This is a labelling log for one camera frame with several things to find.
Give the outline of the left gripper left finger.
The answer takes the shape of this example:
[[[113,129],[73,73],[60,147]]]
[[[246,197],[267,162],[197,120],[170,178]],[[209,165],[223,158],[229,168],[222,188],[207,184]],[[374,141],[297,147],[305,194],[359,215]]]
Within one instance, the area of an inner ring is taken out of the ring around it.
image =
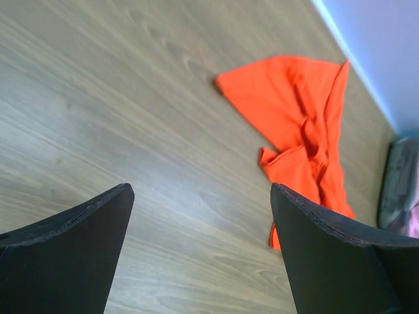
[[[133,205],[119,184],[1,234],[1,312],[103,313]]]

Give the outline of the orange t shirt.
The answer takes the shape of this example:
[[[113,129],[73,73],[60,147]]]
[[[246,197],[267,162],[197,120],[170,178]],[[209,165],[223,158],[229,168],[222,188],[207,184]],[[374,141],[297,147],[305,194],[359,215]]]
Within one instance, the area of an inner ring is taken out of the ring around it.
[[[350,64],[276,56],[218,75],[215,85],[270,143],[267,179],[348,218],[338,142]]]

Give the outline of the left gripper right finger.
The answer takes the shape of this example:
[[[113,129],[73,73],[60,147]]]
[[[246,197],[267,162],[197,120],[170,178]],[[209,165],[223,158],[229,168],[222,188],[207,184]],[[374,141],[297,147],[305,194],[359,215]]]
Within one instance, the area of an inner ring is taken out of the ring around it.
[[[417,313],[418,240],[324,208],[282,184],[270,202],[298,313]]]

